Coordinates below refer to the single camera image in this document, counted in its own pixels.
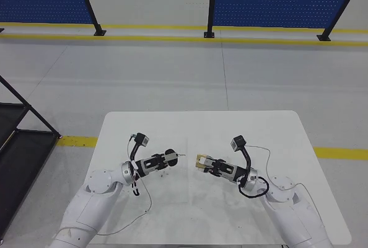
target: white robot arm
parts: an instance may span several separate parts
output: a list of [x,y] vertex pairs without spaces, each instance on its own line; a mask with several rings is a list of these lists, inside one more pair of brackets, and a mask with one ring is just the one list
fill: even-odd
[[[140,177],[177,164],[181,154],[172,149],[135,162],[138,148],[146,146],[149,139],[141,133],[133,137],[136,144],[131,161],[120,164],[117,170],[95,170],[89,175],[66,208],[50,248],[85,248],[107,221],[124,185],[135,185]],[[138,189],[133,193],[139,195]]]
[[[245,144],[242,136],[235,137],[231,142],[234,151],[241,151],[245,156],[246,169],[207,155],[198,155],[196,166],[203,172],[237,184],[240,193],[245,197],[260,198],[275,228],[290,248],[332,248],[318,213],[297,187],[293,187],[293,181],[288,177],[274,176],[271,182],[259,176],[258,171],[251,167]],[[257,195],[247,195],[242,190],[256,192]],[[293,203],[290,206],[272,206],[272,203],[289,201]]]

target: white cable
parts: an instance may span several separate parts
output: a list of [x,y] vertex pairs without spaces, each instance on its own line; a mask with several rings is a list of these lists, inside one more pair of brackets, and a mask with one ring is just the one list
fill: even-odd
[[104,233],[98,233],[98,234],[96,234],[96,235],[98,235],[98,236],[109,236],[109,235],[117,234],[117,233],[119,233],[120,231],[122,231],[122,230],[124,230],[125,228],[127,228],[128,226],[132,225],[136,220],[138,220],[139,218],[143,217],[144,215],[146,215],[146,214],[149,212],[149,210],[150,210],[150,209],[151,209],[151,207],[152,207],[152,198],[151,198],[151,195],[150,195],[150,194],[149,194],[149,192],[148,192],[148,189],[147,189],[147,187],[146,187],[146,184],[144,184],[144,182],[142,181],[142,178],[141,178],[141,177],[140,177],[140,180],[141,180],[141,182],[142,182],[142,184],[143,184],[144,188],[146,188],[146,191],[147,191],[147,193],[148,193],[148,197],[149,197],[149,201],[150,201],[150,203],[151,203],[151,204],[149,205],[148,210],[146,210],[146,212],[145,212],[145,213],[143,213],[143,214],[141,214],[141,215],[137,216],[134,220],[132,220],[132,222],[130,222],[129,224],[127,224],[127,225],[126,225],[126,226],[124,226],[123,228],[121,228],[121,229],[117,230],[116,232],[111,232],[111,233],[106,233],[106,234],[104,234]]
[[293,189],[293,188],[297,187],[298,185],[301,185],[301,186],[303,186],[303,187],[305,188],[305,190],[307,191],[307,193],[308,193],[308,195],[309,195],[310,199],[312,200],[313,205],[315,206],[316,212],[318,213],[320,220],[321,220],[321,221],[322,221],[322,223],[323,223],[322,217],[320,216],[320,213],[319,213],[318,207],[317,207],[317,206],[316,206],[316,204],[315,204],[315,201],[313,200],[312,196],[310,195],[310,193],[309,193],[309,191],[308,191],[307,187],[306,187],[302,182],[296,183],[296,184],[294,184],[294,186],[292,186],[292,187],[290,187],[290,188],[282,189],[281,187],[277,186],[277,185],[276,185],[276,184],[271,180],[271,178],[269,177],[269,174],[268,174],[268,163],[269,163],[269,158],[271,157],[271,150],[269,150],[268,148],[264,148],[264,147],[262,147],[262,146],[248,146],[248,147],[251,147],[251,148],[261,148],[261,149],[267,150],[267,151],[269,152],[269,154],[268,154],[268,158],[267,158],[267,160],[266,160],[266,166],[265,166],[266,177],[267,177],[267,178],[268,178],[268,180],[269,180],[269,181],[270,181],[270,182],[271,182],[275,187],[277,187],[280,191],[291,190],[291,189]]
[[[129,158],[129,160],[130,160],[130,155],[129,155],[129,144],[130,144],[130,141],[132,140],[132,138],[133,138],[133,136],[130,136],[130,139],[129,139],[129,141],[128,141],[127,150],[126,150],[126,152],[128,153],[128,158]],[[140,178],[140,181],[141,181],[141,183],[143,184],[144,188],[146,189],[146,192],[147,192],[148,197],[149,197],[150,205],[149,205],[148,210],[146,210],[143,214],[141,214],[141,215],[137,216],[134,220],[132,220],[132,222],[130,222],[129,224],[127,224],[127,225],[126,225],[126,226],[124,226],[123,228],[121,228],[121,229],[117,230],[116,232],[111,232],[111,233],[106,233],[106,234],[104,234],[104,233],[98,233],[98,234],[96,234],[96,235],[98,235],[98,236],[109,236],[109,235],[117,234],[117,233],[119,233],[120,231],[122,231],[122,230],[124,230],[125,228],[127,228],[128,226],[132,225],[136,220],[138,220],[139,218],[143,217],[144,215],[146,215],[146,214],[149,212],[149,210],[150,210],[150,209],[151,209],[151,207],[152,207],[152,198],[151,198],[151,194],[148,192],[148,188],[147,188],[146,184],[144,183],[144,181],[142,180],[142,178],[140,177],[140,175],[139,175],[139,178]]]
[[[128,148],[127,148],[127,153],[128,153],[128,158],[129,158],[129,160],[130,160],[130,155],[129,155],[129,144],[130,144],[130,141],[132,140],[132,138],[133,138],[133,135],[131,135],[131,136],[130,136],[130,139],[129,139],[129,142],[128,142]],[[122,230],[124,230],[125,228],[127,228],[128,226],[132,225],[136,220],[138,220],[139,218],[143,217],[144,215],[146,215],[146,214],[149,212],[149,210],[150,210],[150,209],[151,209],[151,207],[152,207],[152,198],[151,198],[150,193],[148,192],[148,188],[146,187],[146,184],[143,182],[143,180],[142,180],[142,178],[140,177],[140,175],[139,175],[139,178],[140,178],[140,180],[141,180],[141,182],[142,182],[142,184],[143,184],[144,188],[146,189],[147,194],[148,194],[148,197],[149,197],[150,205],[149,205],[148,210],[146,210],[146,211],[145,211],[145,213],[143,213],[143,214],[141,214],[141,215],[137,216],[134,220],[132,220],[132,222],[130,222],[129,224],[127,224],[127,225],[126,225],[126,226],[124,226],[123,228],[121,228],[121,229],[117,230],[116,232],[111,232],[111,233],[106,233],[106,234],[104,234],[104,233],[97,233],[97,234],[96,234],[97,236],[109,236],[109,235],[117,234],[117,233],[119,233],[120,231],[122,231]],[[77,230],[85,231],[85,232],[88,232],[88,233],[94,233],[93,231],[86,230],[86,229],[84,229],[84,228],[77,228],[77,227],[75,227],[75,226],[66,226],[66,227],[64,227],[64,228],[60,228],[60,229],[57,231],[57,233],[55,234],[55,236],[53,237],[53,239],[55,239],[55,237],[56,237],[56,236],[57,236],[57,235],[58,235],[62,230],[65,230],[65,229],[77,229]]]

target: black metal cart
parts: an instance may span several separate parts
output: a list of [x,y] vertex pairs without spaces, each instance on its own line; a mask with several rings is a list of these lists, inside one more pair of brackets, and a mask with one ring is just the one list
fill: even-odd
[[[61,135],[0,75],[21,104],[0,103],[0,245],[11,221]],[[51,131],[17,126],[31,111]]]

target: tabletop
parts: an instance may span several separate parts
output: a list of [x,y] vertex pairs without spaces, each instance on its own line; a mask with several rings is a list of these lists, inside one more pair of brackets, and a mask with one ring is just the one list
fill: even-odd
[[[247,199],[228,180],[195,167],[197,154],[246,167],[230,142],[242,135],[248,145],[271,150],[268,172],[304,183],[312,194],[334,245],[349,244],[351,235],[320,167],[299,116],[293,111],[111,112],[104,119],[87,178],[98,169],[116,169],[128,160],[132,133],[149,137],[136,159],[172,148],[178,164],[151,172],[144,183],[152,197],[148,214],[112,236],[96,236],[91,244],[282,244],[261,202]],[[252,167],[265,175],[268,152],[247,148]],[[101,233],[119,230],[149,207],[141,183],[140,196],[124,187]],[[310,201],[306,191],[300,191]]]

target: blue perforated panel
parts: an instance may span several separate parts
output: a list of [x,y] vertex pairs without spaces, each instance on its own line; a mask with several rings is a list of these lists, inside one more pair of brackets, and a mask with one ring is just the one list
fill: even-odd
[[215,26],[327,28],[344,0],[216,0]]
[[91,24],[84,0],[0,0],[0,22]]

